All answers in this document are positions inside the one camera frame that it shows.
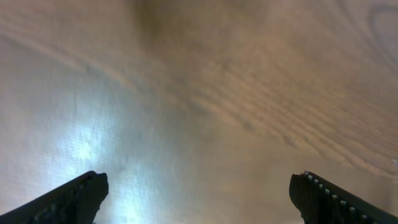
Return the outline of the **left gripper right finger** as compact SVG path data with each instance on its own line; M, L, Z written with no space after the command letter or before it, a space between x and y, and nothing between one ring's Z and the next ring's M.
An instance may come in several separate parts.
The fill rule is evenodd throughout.
M289 196L305 224L397 224L397 217L313 172L293 174Z

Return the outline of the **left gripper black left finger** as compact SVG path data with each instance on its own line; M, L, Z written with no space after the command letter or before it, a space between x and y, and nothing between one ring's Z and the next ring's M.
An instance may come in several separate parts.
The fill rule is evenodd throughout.
M89 171L1 215L1 223L92 224L108 192L107 174Z

